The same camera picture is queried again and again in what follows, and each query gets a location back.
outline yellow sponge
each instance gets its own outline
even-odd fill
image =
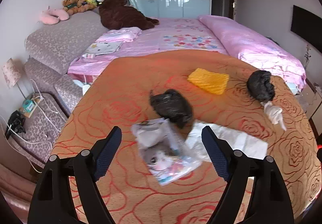
[[[192,84],[217,95],[224,93],[228,80],[228,74],[213,73],[202,68],[197,68],[188,77]]]

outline white cable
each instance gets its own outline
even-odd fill
[[[29,142],[29,141],[27,141],[27,140],[25,140],[24,138],[22,138],[21,136],[19,136],[16,132],[14,132],[14,130],[11,128],[11,125],[9,126],[9,124],[7,123],[7,121],[4,119],[4,117],[2,117],[2,115],[0,114],[0,117],[4,120],[4,122],[6,123],[6,125],[7,125],[7,127],[9,128],[9,130],[11,130],[18,138],[20,138],[22,141],[24,141],[24,142],[26,142],[26,143],[28,143],[28,144],[31,144],[31,145],[34,145],[34,144],[40,144],[40,143],[44,143],[44,142],[46,142],[46,143],[49,143],[49,145],[50,145],[50,148],[51,149],[53,149],[53,145],[52,145],[52,143],[50,142],[50,141],[48,141],[48,140],[44,140],[44,141],[39,141],[39,142]]]
[[[19,150],[17,150],[15,147],[13,147],[13,146],[11,146],[11,144],[10,144],[10,142],[7,140],[7,138],[5,137],[5,134],[4,134],[4,130],[3,130],[3,127],[2,127],[2,124],[0,123],[0,126],[1,126],[1,129],[2,129],[2,133],[3,133],[3,135],[4,135],[4,138],[6,139],[6,141],[7,141],[7,143],[8,143],[8,145],[12,148],[12,149],[14,149],[16,152],[18,152],[19,154],[21,154],[21,155],[23,155],[28,161],[29,161],[29,163],[30,163],[30,165],[33,167],[33,169],[36,171],[36,172],[38,172],[38,173],[40,173],[41,174],[41,171],[38,171],[35,167],[34,167],[34,165],[32,164],[32,162],[30,161],[30,159],[26,156],[26,155],[24,155],[24,154],[22,154]]]
[[[38,97],[40,97],[40,99],[41,100],[44,100],[45,101],[45,104],[47,105],[47,107],[48,107],[48,109],[51,111],[51,112],[53,112],[53,113],[55,113],[55,114],[58,114],[61,118],[62,118],[62,120],[64,121],[64,122],[66,122],[66,120],[65,120],[65,118],[60,114],[60,112],[59,112],[59,110],[56,108],[56,106],[54,105],[54,103],[49,99],[49,101],[52,103],[52,105],[54,106],[54,108],[57,110],[57,111],[54,111],[54,110],[52,110],[50,107],[49,107],[49,105],[48,105],[48,103],[47,103],[47,101],[46,101],[46,99],[44,98],[44,96],[41,94],[41,92],[40,92],[40,90],[39,90],[39,88],[38,88],[38,85],[37,85],[37,83],[36,83],[36,81],[34,81],[33,79],[30,79],[30,81],[32,81],[34,84],[35,84],[35,86],[36,86],[36,88],[37,88],[37,90],[38,90],[38,94],[39,94],[39,96],[37,96],[36,98],[38,98]],[[34,89],[34,87],[33,87],[33,85],[31,84],[31,86],[32,86],[32,88],[33,88],[33,96],[35,97],[35,89]]]
[[[56,128],[55,124],[47,117],[47,115],[45,114],[45,112],[42,110],[41,107],[39,107],[39,109],[41,110],[41,112],[43,113],[43,115],[45,116],[45,118],[50,122],[50,124],[53,125],[53,127],[55,128],[55,130],[57,130],[58,132],[60,132],[60,130],[58,128]]]
[[[30,79],[30,80],[35,84],[35,86],[36,86],[36,88],[37,88],[37,90],[38,90],[38,94],[40,95],[40,99],[41,99],[41,100],[45,100],[45,103],[46,103],[46,105],[47,105],[48,109],[49,109],[51,112],[58,114],[59,112],[54,111],[54,110],[52,110],[52,109],[49,107],[49,105],[48,105],[48,104],[47,104],[47,102],[46,102],[46,99],[45,99],[45,98],[43,97],[43,95],[41,94],[41,92],[40,92],[40,90],[39,90],[39,88],[38,88],[38,85],[37,85],[36,81],[34,81],[33,79]]]

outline pink pillow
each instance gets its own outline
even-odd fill
[[[69,19],[69,15],[62,9],[48,9],[41,13],[39,19],[44,24],[53,25],[57,24],[59,20],[64,21]]]

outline orange bedspread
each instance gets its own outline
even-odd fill
[[[209,94],[187,81],[196,68],[227,73],[230,79],[223,95]],[[121,146],[107,172],[97,185],[116,223],[206,223],[216,207],[226,182],[218,177],[211,163],[179,181],[159,186],[138,156],[130,127],[157,118],[149,105],[149,92],[178,90],[193,106],[194,118],[245,131],[268,142],[287,185],[297,217],[321,188],[321,164],[308,120],[299,103],[280,77],[272,77],[275,105],[283,108],[287,131],[274,126],[252,99],[246,81],[256,69],[220,53],[179,50],[144,57],[119,58],[104,70],[91,86],[55,144],[53,153],[69,157],[96,140],[105,138],[114,125],[122,129]],[[191,123],[181,133],[187,136]],[[79,218],[85,215],[71,179]],[[241,221],[250,197],[247,188],[237,220]]]

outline bed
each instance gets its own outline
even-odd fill
[[[131,43],[123,43],[113,54],[96,56],[95,59],[76,58],[68,68],[68,74],[80,81],[92,82],[107,65],[119,57],[133,57],[179,49],[217,51],[228,55],[220,40],[197,19],[159,18],[160,24],[142,31]]]
[[[186,78],[196,68],[228,73],[225,93],[212,95],[190,84]],[[283,108],[287,131],[270,123],[246,89],[246,81],[255,70],[237,58],[205,50],[115,59],[75,107],[52,153],[61,158],[76,155],[117,125],[123,132],[121,146],[107,175],[97,183],[115,222],[206,222],[225,187],[212,164],[204,162],[187,176],[161,187],[138,156],[130,132],[132,124],[158,117],[149,105],[150,90],[161,93],[173,88],[191,103],[194,118],[242,130],[268,142],[268,154],[275,158],[283,175],[296,218],[321,189],[317,145],[305,113],[278,76],[271,80],[276,90],[273,103]],[[191,124],[181,130],[184,137],[190,128]],[[70,183],[78,216],[84,221],[75,180],[71,178]],[[250,181],[236,221],[245,215],[251,188]]]
[[[199,49],[230,55],[280,76],[286,83],[305,86],[301,62],[276,43],[232,19],[200,16],[198,19],[159,19],[160,24],[145,30],[131,43],[123,43],[112,54],[95,59],[76,58],[68,68],[74,79],[94,81],[108,64],[119,57],[145,56],[178,49]]]

